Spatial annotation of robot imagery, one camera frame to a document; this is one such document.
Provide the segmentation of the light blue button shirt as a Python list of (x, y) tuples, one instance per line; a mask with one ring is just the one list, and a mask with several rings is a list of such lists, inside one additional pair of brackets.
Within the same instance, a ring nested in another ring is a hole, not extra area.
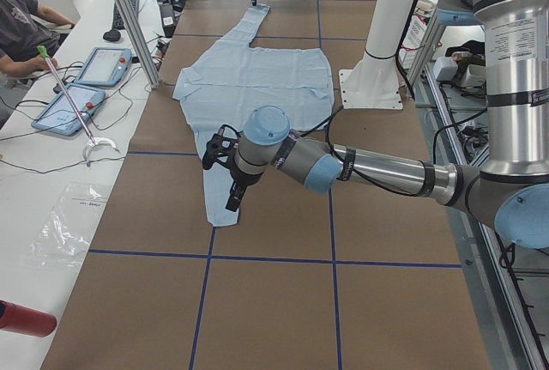
[[(323, 194), (339, 176), (341, 164), (306, 132), (324, 125), (332, 113), (329, 61), (318, 48), (251, 47), (269, 10), (263, 4), (248, 8), (235, 27), (181, 70), (173, 97), (201, 158), (213, 134), (228, 124), (240, 133), (237, 168), (262, 174), (272, 165)], [(217, 163), (204, 170), (206, 214), (215, 227), (238, 221), (238, 210), (226, 209), (232, 183), (230, 170)]]

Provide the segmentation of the black computer mouse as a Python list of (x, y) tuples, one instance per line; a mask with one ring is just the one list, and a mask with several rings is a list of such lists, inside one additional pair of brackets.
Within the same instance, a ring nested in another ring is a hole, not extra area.
[(107, 42), (119, 42), (121, 40), (121, 33), (117, 29), (106, 31), (103, 34), (103, 40)]

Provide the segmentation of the far blue teach pendant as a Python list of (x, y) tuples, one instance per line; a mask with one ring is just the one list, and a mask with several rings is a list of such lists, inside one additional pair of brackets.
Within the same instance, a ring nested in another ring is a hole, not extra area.
[(121, 47), (95, 47), (89, 54), (74, 83), (113, 88), (130, 67), (132, 51)]

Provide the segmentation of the blue teach pendant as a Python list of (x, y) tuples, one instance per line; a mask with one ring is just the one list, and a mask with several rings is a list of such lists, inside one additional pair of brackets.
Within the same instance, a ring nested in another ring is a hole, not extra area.
[[(106, 91), (81, 84), (68, 84), (66, 88), (81, 113), (84, 121), (88, 121), (104, 101)], [(81, 128), (81, 122), (67, 100), (59, 93), (42, 113), (31, 123), (37, 130), (49, 131), (60, 136), (72, 136)]]
[(95, 47), (89, 54), (74, 83), (113, 88), (130, 67), (132, 51), (121, 47)]

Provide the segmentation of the clear plastic bag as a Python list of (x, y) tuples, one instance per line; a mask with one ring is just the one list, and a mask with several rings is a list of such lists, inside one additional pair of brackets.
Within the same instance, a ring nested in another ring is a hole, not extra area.
[(41, 270), (79, 270), (111, 192), (111, 185), (67, 184), (22, 256), (22, 264)]

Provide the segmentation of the near blue teach pendant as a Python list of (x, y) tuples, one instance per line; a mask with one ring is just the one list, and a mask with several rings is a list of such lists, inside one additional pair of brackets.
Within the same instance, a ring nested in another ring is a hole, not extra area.
[[(104, 101), (106, 91), (81, 84), (68, 84), (66, 88), (81, 113), (84, 121), (88, 121)], [(49, 131), (60, 136), (72, 136), (81, 128), (81, 122), (67, 100), (59, 93), (42, 113), (31, 123), (37, 130)]]

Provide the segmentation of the white power adapter box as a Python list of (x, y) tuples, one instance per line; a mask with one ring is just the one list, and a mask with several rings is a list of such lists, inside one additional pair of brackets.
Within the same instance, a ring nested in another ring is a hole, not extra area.
[(438, 82), (451, 81), (458, 71), (458, 64), (452, 57), (440, 57), (435, 61), (432, 72)]

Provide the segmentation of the reacher grabber stick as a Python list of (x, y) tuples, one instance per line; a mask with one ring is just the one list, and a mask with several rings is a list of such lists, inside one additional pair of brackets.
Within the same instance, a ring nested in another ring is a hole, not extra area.
[(82, 152), (82, 156), (83, 156), (84, 161), (86, 162), (87, 167), (91, 167), (91, 164), (92, 164), (91, 159), (89, 158), (92, 150), (95, 149), (95, 148), (98, 148), (99, 146), (102, 146), (102, 145), (110, 146), (115, 151), (118, 152), (119, 149), (118, 149), (116, 143), (112, 139), (110, 139), (108, 137), (102, 137), (102, 136), (95, 137), (94, 134), (92, 133), (92, 131), (88, 128), (86, 122), (84, 121), (84, 118), (82, 117), (82, 111), (77, 107), (74, 99), (72, 98), (72, 96), (69, 93), (69, 90), (66, 88), (66, 86), (64, 85), (62, 79), (59, 77), (59, 75), (57, 73), (57, 68), (54, 66), (53, 62), (51, 61), (51, 57), (49, 56), (49, 54), (47, 52), (47, 49), (43, 45), (38, 45), (37, 46), (37, 51), (38, 51), (39, 55), (46, 62), (48, 68), (51, 71), (52, 76), (55, 78), (55, 80), (57, 82), (57, 85), (61, 89), (61, 93), (65, 96), (65, 98), (69, 102), (69, 105), (71, 106), (75, 116), (77, 117), (77, 119), (81, 123), (82, 129), (84, 130), (84, 132), (87, 135), (87, 138), (88, 138), (87, 145), (86, 145), (86, 147), (84, 148), (84, 150)]

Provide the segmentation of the seated person grey shirt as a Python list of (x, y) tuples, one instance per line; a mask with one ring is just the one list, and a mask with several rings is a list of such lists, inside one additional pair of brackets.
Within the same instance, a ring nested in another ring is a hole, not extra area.
[(14, 78), (30, 76), (48, 70), (38, 47), (44, 46), (54, 55), (63, 39), (36, 20), (56, 26), (75, 26), (75, 23), (55, 9), (38, 0), (1, 0), (1, 72)]

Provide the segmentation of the red cylinder bottle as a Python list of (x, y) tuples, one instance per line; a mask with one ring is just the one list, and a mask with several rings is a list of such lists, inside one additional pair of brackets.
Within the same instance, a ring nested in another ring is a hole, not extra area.
[(41, 312), (5, 300), (1, 301), (2, 331), (34, 337), (46, 337), (56, 327), (56, 317), (47, 312)]

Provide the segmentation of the aluminium frame post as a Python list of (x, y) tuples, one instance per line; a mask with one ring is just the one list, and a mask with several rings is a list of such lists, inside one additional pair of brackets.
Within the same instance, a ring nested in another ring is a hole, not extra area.
[(136, 12), (133, 10), (130, 0), (114, 1), (124, 21), (133, 49), (148, 79), (149, 86), (151, 89), (156, 89), (160, 85), (160, 76), (149, 52)]

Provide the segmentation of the aluminium side frame rail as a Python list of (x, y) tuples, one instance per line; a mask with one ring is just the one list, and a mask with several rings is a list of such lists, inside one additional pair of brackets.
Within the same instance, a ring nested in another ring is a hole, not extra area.
[(485, 298), (504, 331), (491, 356), (500, 368), (546, 369), (548, 177), (493, 175), (485, 166), (491, 152), (546, 153), (548, 106), (503, 106), (490, 114), (489, 99), (437, 81), (432, 63), (421, 76), (441, 125), (433, 155), (462, 173), (453, 207), (473, 231), (466, 248), (480, 255), (475, 274), (489, 284), (474, 296)]

